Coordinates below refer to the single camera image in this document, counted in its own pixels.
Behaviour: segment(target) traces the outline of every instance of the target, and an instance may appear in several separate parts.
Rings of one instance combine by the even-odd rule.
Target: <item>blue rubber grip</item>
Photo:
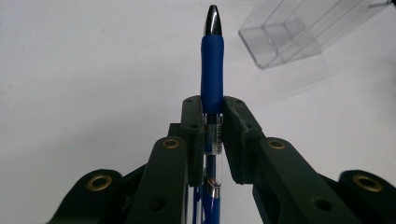
[[[220,198],[212,198],[207,190],[202,188],[202,204],[205,212],[205,224],[220,224]]]
[[[205,114],[221,114],[223,100],[224,40],[221,35],[202,38],[201,101]]]

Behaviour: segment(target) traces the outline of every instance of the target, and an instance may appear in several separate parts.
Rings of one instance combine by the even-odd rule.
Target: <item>blue pen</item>
[[[216,6],[210,6],[207,13],[201,54],[201,101],[205,118],[204,183],[198,191],[199,194],[195,194],[195,201],[198,197],[202,200],[203,223],[218,224],[220,220],[224,40]]]

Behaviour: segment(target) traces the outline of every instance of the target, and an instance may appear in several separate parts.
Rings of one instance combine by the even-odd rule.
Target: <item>transparent acrylic box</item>
[[[261,0],[239,30],[260,68],[321,53],[390,0]]]

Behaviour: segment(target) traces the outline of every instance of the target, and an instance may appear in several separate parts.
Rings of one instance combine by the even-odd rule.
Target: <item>white background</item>
[[[0,1],[0,223],[50,220],[76,181],[123,175],[199,94],[205,16],[217,4],[224,93],[317,172],[396,185],[396,11],[319,56],[260,70],[238,36],[256,1]],[[224,160],[221,223],[260,223]]]

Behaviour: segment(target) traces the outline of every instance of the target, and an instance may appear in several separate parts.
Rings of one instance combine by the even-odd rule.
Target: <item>transparent pen barrel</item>
[[[222,115],[204,115],[204,118],[204,187],[212,197],[218,198],[221,185]]]

